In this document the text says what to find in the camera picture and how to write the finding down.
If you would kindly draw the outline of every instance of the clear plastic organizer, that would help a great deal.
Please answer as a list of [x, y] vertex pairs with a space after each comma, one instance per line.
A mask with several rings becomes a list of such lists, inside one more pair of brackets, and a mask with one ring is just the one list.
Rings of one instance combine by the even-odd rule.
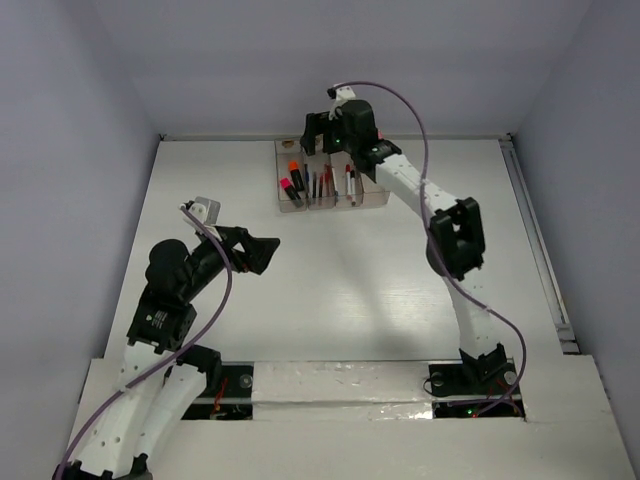
[[[322, 139], [316, 140], [316, 154], [308, 157], [300, 142], [294, 139], [275, 141], [278, 203], [280, 211], [304, 212], [307, 210], [327, 210], [331, 208], [371, 208], [386, 205], [389, 192], [373, 183], [366, 175], [361, 175], [348, 154], [333, 155], [322, 153]], [[290, 198], [282, 183], [291, 184], [295, 190], [294, 177], [290, 167], [298, 167], [302, 178], [302, 190], [296, 198]], [[353, 171], [347, 173], [347, 166]]]

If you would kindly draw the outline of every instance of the white wall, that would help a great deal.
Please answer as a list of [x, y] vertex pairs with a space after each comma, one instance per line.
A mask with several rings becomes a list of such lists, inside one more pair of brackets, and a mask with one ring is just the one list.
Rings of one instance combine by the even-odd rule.
[[596, 0], [516, 137], [583, 350], [640, 472], [640, 2]]
[[[590, 0], [94, 0], [163, 133], [297, 133], [343, 80], [434, 133], [514, 131]], [[384, 131], [416, 131], [368, 91]]]
[[158, 137], [93, 5], [0, 6], [0, 465], [51, 478], [101, 355]]

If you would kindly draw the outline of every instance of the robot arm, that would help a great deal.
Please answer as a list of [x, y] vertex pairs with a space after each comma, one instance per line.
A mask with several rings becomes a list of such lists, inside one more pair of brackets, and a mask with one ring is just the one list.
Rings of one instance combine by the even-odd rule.
[[[480, 207], [473, 198], [459, 200], [427, 181], [424, 200], [420, 198], [420, 172], [411, 165], [398, 146], [381, 138], [371, 105], [357, 99], [351, 87], [330, 89], [334, 99], [330, 111], [310, 113], [300, 144], [306, 154], [315, 154], [316, 137], [322, 135], [322, 150], [332, 154], [347, 152], [361, 174], [396, 194], [417, 215], [420, 202], [432, 212], [429, 229], [438, 243], [444, 265], [467, 291], [481, 297], [478, 269], [485, 251]], [[503, 346], [494, 333], [494, 323], [485, 310], [464, 298], [440, 269], [432, 248], [427, 249], [431, 267], [443, 277], [454, 307], [460, 331], [461, 375], [454, 383], [468, 383], [470, 391], [482, 386], [507, 367]]]
[[[260, 275], [280, 245], [277, 238], [254, 238], [245, 228], [215, 226], [220, 205], [204, 198], [185, 205], [190, 214], [211, 232], [236, 272]], [[190, 220], [187, 223], [195, 227]], [[127, 333], [128, 345], [114, 391], [124, 394], [101, 415], [65, 466], [64, 480], [150, 479], [149, 467], [182, 418], [205, 390], [217, 391], [221, 381], [220, 354], [193, 345], [174, 365], [149, 376], [131, 389], [133, 379], [182, 349], [196, 311], [191, 301], [223, 269], [215, 246], [200, 238], [192, 252], [179, 240], [164, 240], [149, 254], [145, 287]]]

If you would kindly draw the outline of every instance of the white table surface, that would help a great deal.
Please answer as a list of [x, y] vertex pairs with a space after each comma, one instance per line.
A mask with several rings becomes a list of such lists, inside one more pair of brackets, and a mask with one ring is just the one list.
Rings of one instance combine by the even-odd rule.
[[[419, 141], [401, 141], [421, 163]], [[430, 178], [481, 205], [489, 303], [527, 337], [532, 363], [562, 355], [497, 141], [431, 142]], [[262, 276], [235, 275], [227, 308], [202, 344], [227, 361], [456, 358], [457, 324], [441, 279], [425, 259], [419, 218], [393, 195], [368, 210], [282, 214], [272, 142], [163, 142], [156, 157], [106, 350], [119, 358], [159, 241], [197, 245], [177, 205], [195, 196], [222, 203], [221, 225], [279, 237]], [[194, 333], [218, 306], [225, 275], [194, 301]], [[499, 330], [510, 354], [515, 336]]]
[[[398, 143], [418, 165], [420, 142]], [[429, 177], [481, 205], [487, 299], [527, 340], [521, 384], [527, 422], [342, 421], [331, 412], [328, 421], [327, 412], [306, 418], [308, 412], [299, 410], [248, 422], [181, 422], [154, 478], [633, 478], [593, 360], [562, 355], [498, 142], [442, 140], [430, 146]], [[223, 360], [457, 357], [453, 309], [426, 263], [415, 214], [393, 195], [379, 209], [281, 214], [274, 165], [272, 142], [161, 143], [105, 359], [92, 363], [76, 428], [111, 391], [145, 285], [149, 250], [172, 237], [190, 248], [197, 244], [177, 205], [198, 195], [222, 203], [221, 225], [282, 240], [261, 277], [235, 275], [226, 311], [201, 341], [220, 350]], [[223, 277], [196, 298], [199, 317], [192, 332], [217, 307]], [[502, 326], [498, 331], [519, 363], [515, 335]], [[290, 401], [299, 400], [304, 387], [300, 383], [294, 392], [287, 381], [279, 385], [272, 386], [284, 401], [289, 394]], [[314, 391], [309, 387], [303, 395]], [[340, 400], [343, 394], [324, 393]]]

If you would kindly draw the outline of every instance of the marker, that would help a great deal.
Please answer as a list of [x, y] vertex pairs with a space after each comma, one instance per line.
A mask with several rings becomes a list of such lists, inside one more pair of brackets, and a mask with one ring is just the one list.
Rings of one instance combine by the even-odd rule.
[[322, 205], [322, 180], [324, 179], [324, 175], [320, 174], [320, 186], [318, 187], [318, 205]]
[[331, 182], [329, 181], [329, 178], [331, 178], [329, 176], [329, 172], [328, 171], [324, 172], [324, 188], [327, 189], [327, 197], [331, 196]]
[[336, 168], [335, 167], [331, 167], [331, 175], [333, 176], [333, 193], [337, 197], [339, 195], [339, 193], [338, 193], [338, 181], [336, 180]]
[[347, 166], [345, 167], [345, 177], [347, 179], [347, 198], [350, 200], [351, 199], [351, 176], [349, 175], [349, 172], [351, 172], [351, 167], [349, 166], [349, 164], [347, 164]]
[[295, 160], [289, 162], [289, 173], [291, 174], [293, 186], [298, 192], [303, 192], [304, 182], [302, 181], [302, 175], [300, 175], [300, 167], [298, 167], [298, 162], [296, 162]]
[[291, 185], [291, 182], [289, 181], [288, 178], [283, 178], [282, 180], [280, 180], [280, 185], [282, 186], [282, 189], [286, 192], [287, 196], [293, 200], [293, 204], [296, 206], [296, 208], [300, 208], [302, 205], [304, 205], [304, 203], [302, 203], [302, 198], [300, 198], [300, 195], [298, 195], [298, 192], [296, 192], [296, 189], [293, 188], [293, 185]]
[[356, 171], [351, 170], [351, 206], [356, 206]]

